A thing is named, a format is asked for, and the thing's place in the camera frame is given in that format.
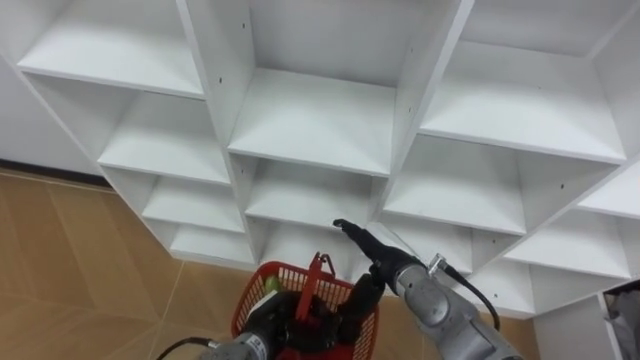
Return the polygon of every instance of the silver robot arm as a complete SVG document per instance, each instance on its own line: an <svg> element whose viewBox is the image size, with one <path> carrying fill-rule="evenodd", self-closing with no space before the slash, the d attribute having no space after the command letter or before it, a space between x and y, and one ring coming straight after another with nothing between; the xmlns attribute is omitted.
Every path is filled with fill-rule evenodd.
<svg viewBox="0 0 640 360"><path fill-rule="evenodd" d="M480 318L473 304L440 284L424 266L401 269L395 289L443 360L522 360L502 335Z"/></svg>
<svg viewBox="0 0 640 360"><path fill-rule="evenodd" d="M522 360L497 330L482 321L471 302L438 281L435 273L445 270L449 276L457 275L455 280L466 282L444 258L438 255L427 267L416 257L384 245L366 229L346 220L336 220L334 226L341 228L373 262L371 273L404 300L416 316L418 327L435 342L444 360Z"/></svg>

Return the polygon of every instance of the plastic basket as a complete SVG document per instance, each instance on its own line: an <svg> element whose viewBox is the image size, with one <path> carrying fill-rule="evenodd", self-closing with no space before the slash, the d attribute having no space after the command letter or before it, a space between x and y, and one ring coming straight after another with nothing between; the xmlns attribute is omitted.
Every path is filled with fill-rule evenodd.
<svg viewBox="0 0 640 360"><path fill-rule="evenodd" d="M322 271L322 265L328 264L330 273ZM265 280L270 276L278 276L284 290L301 291L302 296L296 318L303 320L309 309L312 295L319 296L327 306L336 311L338 305L345 302L353 288L352 284L336 279L335 271L328 255L316 253L309 269L303 269L281 262L266 263L253 274L240 298L233 320L231 333L238 336L244 327L251 308L266 296ZM354 346L338 345L322 354L299 354L290 349L278 357L279 360L369 360L373 354L376 334L378 330L378 307L363 322L360 337Z"/></svg>

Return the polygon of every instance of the shelving unit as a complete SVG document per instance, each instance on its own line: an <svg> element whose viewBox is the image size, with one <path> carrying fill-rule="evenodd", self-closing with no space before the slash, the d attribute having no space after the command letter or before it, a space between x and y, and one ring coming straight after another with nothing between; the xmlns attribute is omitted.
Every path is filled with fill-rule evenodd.
<svg viewBox="0 0 640 360"><path fill-rule="evenodd" d="M125 113L101 165L229 184L206 104L142 93Z"/></svg>
<svg viewBox="0 0 640 360"><path fill-rule="evenodd" d="M64 13L38 38L18 68L204 98L174 1L67 3Z"/></svg>
<svg viewBox="0 0 640 360"><path fill-rule="evenodd" d="M169 251L184 260L235 265L246 270L257 268L249 241L235 233L183 225L178 228Z"/></svg>
<svg viewBox="0 0 640 360"><path fill-rule="evenodd" d="M503 46L458 43L420 132L615 164L626 160L588 59Z"/></svg>
<svg viewBox="0 0 640 360"><path fill-rule="evenodd" d="M149 219L244 232L231 188L172 178L158 180L142 211Z"/></svg>
<svg viewBox="0 0 640 360"><path fill-rule="evenodd" d="M522 235L516 161L509 149L418 137L384 211Z"/></svg>
<svg viewBox="0 0 640 360"><path fill-rule="evenodd" d="M503 315L640 278L638 5L7 1L2 56L174 257L353 281L346 218Z"/></svg>
<svg viewBox="0 0 640 360"><path fill-rule="evenodd" d="M640 220L640 162L578 204L579 209Z"/></svg>
<svg viewBox="0 0 640 360"><path fill-rule="evenodd" d="M229 150L389 175L395 95L382 86L257 69Z"/></svg>
<svg viewBox="0 0 640 360"><path fill-rule="evenodd" d="M631 277L616 219L578 210L538 231L505 258L587 274Z"/></svg>
<svg viewBox="0 0 640 360"><path fill-rule="evenodd" d="M254 176L247 215L325 228L340 218L366 223L367 176L272 160Z"/></svg>

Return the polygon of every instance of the black cable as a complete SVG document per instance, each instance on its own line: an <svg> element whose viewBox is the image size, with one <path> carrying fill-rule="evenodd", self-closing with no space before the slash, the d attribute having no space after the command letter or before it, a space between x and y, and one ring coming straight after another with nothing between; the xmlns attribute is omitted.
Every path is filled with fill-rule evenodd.
<svg viewBox="0 0 640 360"><path fill-rule="evenodd" d="M471 285L471 283L467 281L467 279L465 279L464 276L462 276L453 266L447 264L443 270L445 274L449 275L453 280L459 282L460 285L469 289L469 291L471 291L475 296L478 297L478 299L480 299L480 301L482 301L487 309L489 309L491 317L493 317L493 327L497 331L500 331L500 317L498 316L496 309L493 307L493 305L491 305L491 302L489 302L489 299L487 299L475 286Z"/></svg>
<svg viewBox="0 0 640 360"><path fill-rule="evenodd" d="M162 360L164 359L167 355L169 355L173 350L179 348L182 345L187 345L187 344L195 344L195 345L202 345L204 347L209 347L209 344L212 342L213 340L211 339L207 339L207 338L201 338L201 337L188 337L185 339L182 339L180 341L177 341L176 343L174 343L173 345L169 346L168 348L166 348L162 354L160 354L160 356L158 356L157 360Z"/></svg>

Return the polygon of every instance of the white shelf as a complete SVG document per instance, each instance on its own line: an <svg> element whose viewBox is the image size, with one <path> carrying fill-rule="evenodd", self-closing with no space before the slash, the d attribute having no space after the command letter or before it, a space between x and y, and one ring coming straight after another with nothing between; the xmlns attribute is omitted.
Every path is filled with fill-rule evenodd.
<svg viewBox="0 0 640 360"><path fill-rule="evenodd" d="M418 136L384 210L524 234L515 151Z"/></svg>
<svg viewBox="0 0 640 360"><path fill-rule="evenodd" d="M121 120L101 165L229 184L206 104L141 93Z"/></svg>
<svg viewBox="0 0 640 360"><path fill-rule="evenodd" d="M20 69L204 98L175 2L70 2L18 63Z"/></svg>
<svg viewBox="0 0 640 360"><path fill-rule="evenodd" d="M366 222L370 178L271 160L258 166L247 215L326 228L339 218Z"/></svg>
<svg viewBox="0 0 640 360"><path fill-rule="evenodd" d="M593 275L631 276L616 219L584 211L563 215L505 258Z"/></svg>
<svg viewBox="0 0 640 360"><path fill-rule="evenodd" d="M421 132L616 164L625 161L588 59L494 45L458 43Z"/></svg>
<svg viewBox="0 0 640 360"><path fill-rule="evenodd" d="M304 269L316 252L331 256L336 277L348 280L352 273L356 246L346 235L316 227L272 222L268 228L260 263L280 261Z"/></svg>
<svg viewBox="0 0 640 360"><path fill-rule="evenodd" d="M473 271L470 229L397 215L383 215L381 222L423 263L429 264L440 253L460 273Z"/></svg>
<svg viewBox="0 0 640 360"><path fill-rule="evenodd" d="M389 175L395 89L257 69L229 150Z"/></svg>
<svg viewBox="0 0 640 360"><path fill-rule="evenodd" d="M244 232L231 188L163 177L142 216L220 230Z"/></svg>
<svg viewBox="0 0 640 360"><path fill-rule="evenodd" d="M255 268L249 240L243 235L182 225L171 243L174 256L240 268Z"/></svg>
<svg viewBox="0 0 640 360"><path fill-rule="evenodd" d="M640 163L581 201L579 209L640 219Z"/></svg>
<svg viewBox="0 0 640 360"><path fill-rule="evenodd" d="M487 297L501 316L526 319L536 313L528 265L502 260L467 279ZM453 289L486 311L482 302L469 290L461 285Z"/></svg>

